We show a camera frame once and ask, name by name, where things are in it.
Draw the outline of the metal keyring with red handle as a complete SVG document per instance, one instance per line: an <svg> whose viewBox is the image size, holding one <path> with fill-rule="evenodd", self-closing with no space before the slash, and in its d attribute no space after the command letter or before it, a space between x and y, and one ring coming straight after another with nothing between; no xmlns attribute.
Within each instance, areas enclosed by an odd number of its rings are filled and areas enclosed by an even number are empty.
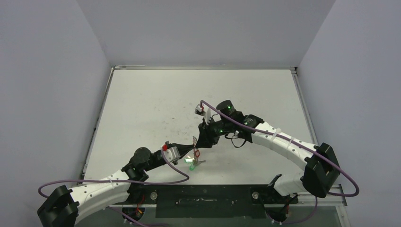
<svg viewBox="0 0 401 227"><path fill-rule="evenodd" d="M200 153L199 149L195 147L195 145L197 143L197 139L195 137L193 137L192 139L193 139L193 145L194 145L194 148L193 148L193 156L194 157L193 157L193 162L192 162L192 164L190 166L190 169L194 170L200 164L205 163L206 160L199 160L199 157L200 157L201 153Z"/></svg>

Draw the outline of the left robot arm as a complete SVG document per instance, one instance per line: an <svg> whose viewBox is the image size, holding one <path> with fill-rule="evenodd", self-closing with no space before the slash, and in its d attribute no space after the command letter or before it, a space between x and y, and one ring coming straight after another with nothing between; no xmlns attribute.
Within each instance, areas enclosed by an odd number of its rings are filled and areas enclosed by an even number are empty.
<svg viewBox="0 0 401 227"><path fill-rule="evenodd" d="M59 187L45 196L37 211L44 227L73 227L82 219L110 205L127 201L134 204L141 198L140 186L147 184L148 171L165 164L174 167L177 161L195 146L166 142L156 152L146 147L135 150L128 163L101 180L78 180L68 188L61 180Z"/></svg>

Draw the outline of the key with red tag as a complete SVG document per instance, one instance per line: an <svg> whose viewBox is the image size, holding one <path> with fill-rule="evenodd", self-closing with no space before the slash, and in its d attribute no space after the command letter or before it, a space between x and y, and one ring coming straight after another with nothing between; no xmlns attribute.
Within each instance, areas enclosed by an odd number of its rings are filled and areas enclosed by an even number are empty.
<svg viewBox="0 0 401 227"><path fill-rule="evenodd" d="M194 149L193 154L194 154L195 158L199 158L201 153L200 153L199 149L196 148L196 149Z"/></svg>

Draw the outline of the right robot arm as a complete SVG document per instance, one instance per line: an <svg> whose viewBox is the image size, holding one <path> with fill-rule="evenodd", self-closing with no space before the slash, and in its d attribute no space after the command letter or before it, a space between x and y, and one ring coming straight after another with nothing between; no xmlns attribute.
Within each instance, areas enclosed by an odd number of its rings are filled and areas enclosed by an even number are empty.
<svg viewBox="0 0 401 227"><path fill-rule="evenodd" d="M322 143L315 145L302 142L275 128L262 118L252 114L244 115L237 111L230 100L218 104L216 111L220 116L215 121L210 109L198 104L195 113L203 116L199 124L196 148L211 148L221 136L232 133L236 138L266 147L297 165L301 172L293 175L279 174L269 184L267 196L274 203L298 192L309 192L325 198L340 172L333 148Z"/></svg>

